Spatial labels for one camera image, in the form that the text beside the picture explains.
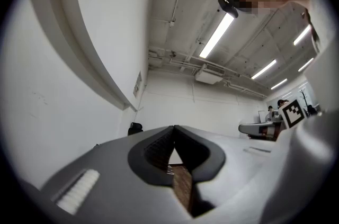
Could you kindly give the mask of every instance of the white ceiling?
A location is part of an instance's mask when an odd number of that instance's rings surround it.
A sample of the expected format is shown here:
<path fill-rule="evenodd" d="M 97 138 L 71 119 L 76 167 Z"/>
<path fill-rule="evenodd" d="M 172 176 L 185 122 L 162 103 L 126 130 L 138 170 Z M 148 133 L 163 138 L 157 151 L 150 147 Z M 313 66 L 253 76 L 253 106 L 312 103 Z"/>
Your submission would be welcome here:
<path fill-rule="evenodd" d="M 234 77 L 230 71 L 225 76 L 234 84 L 269 95 L 273 85 L 285 78 L 293 80 L 299 75 L 298 69 L 315 56 L 310 33 L 297 46 L 293 45 L 307 25 L 303 12 L 303 7 L 289 3 L 257 15 L 239 13 L 207 61 L 250 77 L 276 59 L 277 63 L 256 82 Z M 218 0 L 153 0 L 149 50 L 158 58 L 149 59 L 150 68 L 192 74 L 192 68 L 168 65 L 170 58 L 204 64 L 191 56 L 199 57 L 224 14 Z"/>

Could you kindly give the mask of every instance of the white wall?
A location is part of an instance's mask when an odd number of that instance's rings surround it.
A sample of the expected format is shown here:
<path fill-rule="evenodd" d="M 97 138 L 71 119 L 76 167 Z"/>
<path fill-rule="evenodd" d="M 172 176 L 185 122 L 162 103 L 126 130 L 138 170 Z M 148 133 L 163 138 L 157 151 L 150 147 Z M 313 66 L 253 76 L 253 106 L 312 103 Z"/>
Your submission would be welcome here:
<path fill-rule="evenodd" d="M 139 72 L 147 79 L 151 0 L 78 0 L 93 46 L 106 70 L 137 109 L 133 95 Z"/>
<path fill-rule="evenodd" d="M 258 122 L 258 111 L 266 110 L 259 99 L 199 82 L 194 102 L 192 82 L 189 76 L 150 70 L 136 122 L 144 130 L 179 124 L 239 137 L 239 123 Z"/>
<path fill-rule="evenodd" d="M 36 187 L 120 137 L 123 104 L 76 48 L 52 0 L 17 0 L 3 36 L 1 121 L 17 173 Z"/>

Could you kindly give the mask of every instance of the air conditioning unit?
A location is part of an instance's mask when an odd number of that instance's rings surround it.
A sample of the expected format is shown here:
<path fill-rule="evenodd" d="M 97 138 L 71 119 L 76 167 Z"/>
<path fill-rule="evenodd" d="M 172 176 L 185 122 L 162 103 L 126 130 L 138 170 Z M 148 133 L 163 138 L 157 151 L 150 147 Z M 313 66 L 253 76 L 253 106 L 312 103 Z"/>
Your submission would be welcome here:
<path fill-rule="evenodd" d="M 213 85 L 216 82 L 221 81 L 224 74 L 225 71 L 223 69 L 220 69 L 212 65 L 204 64 L 195 75 L 195 80 Z"/>

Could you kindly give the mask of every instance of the white vent grille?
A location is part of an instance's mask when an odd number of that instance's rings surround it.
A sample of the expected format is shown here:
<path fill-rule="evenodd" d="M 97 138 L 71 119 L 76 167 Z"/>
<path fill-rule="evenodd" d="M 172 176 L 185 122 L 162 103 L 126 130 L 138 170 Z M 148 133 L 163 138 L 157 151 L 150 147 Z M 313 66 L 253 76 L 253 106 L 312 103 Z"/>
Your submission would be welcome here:
<path fill-rule="evenodd" d="M 204 64 L 202 66 L 202 69 L 204 71 L 208 71 L 209 73 L 216 74 L 216 75 L 219 75 L 219 76 L 222 76 L 222 75 L 225 74 L 225 70 L 220 69 L 220 68 L 215 67 L 215 66 L 212 66 L 212 65 L 209 65 L 209 64 Z"/>

